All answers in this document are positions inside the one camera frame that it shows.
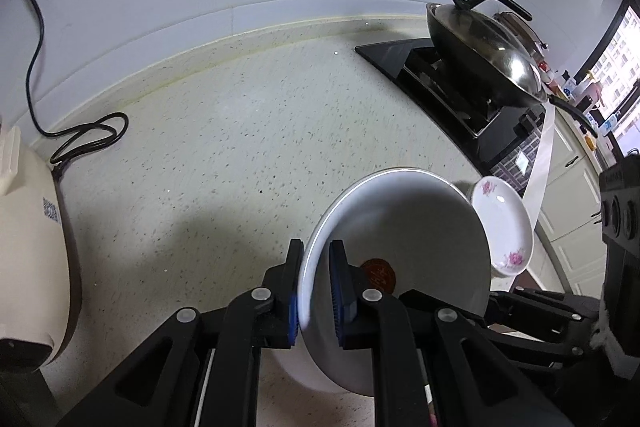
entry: black cable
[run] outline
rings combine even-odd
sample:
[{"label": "black cable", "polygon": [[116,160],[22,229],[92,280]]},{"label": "black cable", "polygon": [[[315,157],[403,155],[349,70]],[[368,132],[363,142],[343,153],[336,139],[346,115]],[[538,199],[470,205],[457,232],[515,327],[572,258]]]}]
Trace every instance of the black cable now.
[{"label": "black cable", "polygon": [[[42,43],[44,41],[44,19],[42,17],[42,12],[40,11],[40,6],[38,6],[38,2],[36,0],[29,0],[31,2],[31,6],[33,7],[34,12],[36,13],[36,17],[38,18],[38,26],[40,29],[40,37],[38,38],[38,45],[36,47],[36,51],[33,53],[33,57],[31,58],[31,64],[29,64],[29,69],[27,70],[26,76],[26,92],[27,92],[27,106],[29,107],[29,114],[31,115],[31,120],[33,120],[33,124],[35,128],[38,130],[40,134],[42,134],[46,138],[60,138],[62,136],[67,136],[68,134],[73,134],[71,138],[65,141],[62,146],[60,146],[51,156],[49,162],[52,165],[55,165],[53,168],[53,178],[57,181],[62,178],[62,174],[69,163],[81,156],[83,154],[87,154],[90,152],[99,151],[101,149],[105,149],[110,145],[116,143],[127,131],[129,127],[129,117],[123,112],[112,112],[107,116],[96,120],[93,123],[81,123],[80,125],[75,125],[73,127],[69,127],[68,129],[63,129],[62,131],[57,132],[47,132],[45,131],[38,120],[36,119],[35,112],[33,110],[33,102],[31,100],[31,71],[33,70],[33,66],[38,58],[38,54],[40,53],[40,49],[42,47]],[[118,132],[115,128],[110,125],[104,124],[105,121],[111,120],[111,118],[121,118],[124,122],[122,129]],[[103,130],[109,133],[109,136],[104,138],[100,138],[97,140],[93,140],[91,142],[83,143],[69,151],[64,152],[73,142],[75,142],[80,137],[84,136],[84,134],[88,133],[92,130]]]}]

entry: qr code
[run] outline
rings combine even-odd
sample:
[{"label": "qr code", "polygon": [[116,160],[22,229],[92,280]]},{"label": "qr code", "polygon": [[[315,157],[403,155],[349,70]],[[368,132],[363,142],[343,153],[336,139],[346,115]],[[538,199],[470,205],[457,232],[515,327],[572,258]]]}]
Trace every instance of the qr code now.
[{"label": "qr code", "polygon": [[60,223],[58,219],[58,209],[55,204],[51,203],[46,198],[42,198],[42,206],[44,208],[44,215],[49,217],[49,219],[53,219],[56,223]]}]

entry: pan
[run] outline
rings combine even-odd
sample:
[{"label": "pan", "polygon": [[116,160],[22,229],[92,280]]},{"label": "pan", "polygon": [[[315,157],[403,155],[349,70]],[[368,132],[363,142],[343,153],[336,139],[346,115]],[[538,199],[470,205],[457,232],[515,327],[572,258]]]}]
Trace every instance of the pan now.
[{"label": "pan", "polygon": [[[452,0],[427,4],[431,40],[454,75],[460,89],[492,100],[498,107],[531,107],[547,100],[566,111],[594,137],[587,117],[573,105],[547,94],[538,65],[503,24],[473,10],[486,0]],[[524,20],[531,14],[513,0],[497,0]]]}]

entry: red circular sticker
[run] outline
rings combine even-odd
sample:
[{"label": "red circular sticker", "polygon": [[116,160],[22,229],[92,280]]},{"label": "red circular sticker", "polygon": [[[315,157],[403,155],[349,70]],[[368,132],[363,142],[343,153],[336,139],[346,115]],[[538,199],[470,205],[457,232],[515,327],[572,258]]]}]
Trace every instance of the red circular sticker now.
[{"label": "red circular sticker", "polygon": [[360,266],[367,274],[369,283],[381,292],[393,293],[396,288],[396,273],[384,259],[369,259]]}]

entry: cabinet handle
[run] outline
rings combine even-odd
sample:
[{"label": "cabinet handle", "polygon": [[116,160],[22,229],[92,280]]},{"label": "cabinet handle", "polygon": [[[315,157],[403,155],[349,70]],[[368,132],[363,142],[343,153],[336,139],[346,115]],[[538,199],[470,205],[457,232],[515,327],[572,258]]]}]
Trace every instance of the cabinet handle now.
[{"label": "cabinet handle", "polygon": [[571,165],[573,165],[574,163],[576,163],[578,161],[578,158],[580,156],[576,156],[573,160],[569,160],[567,163],[564,164],[565,167],[571,167]]}]

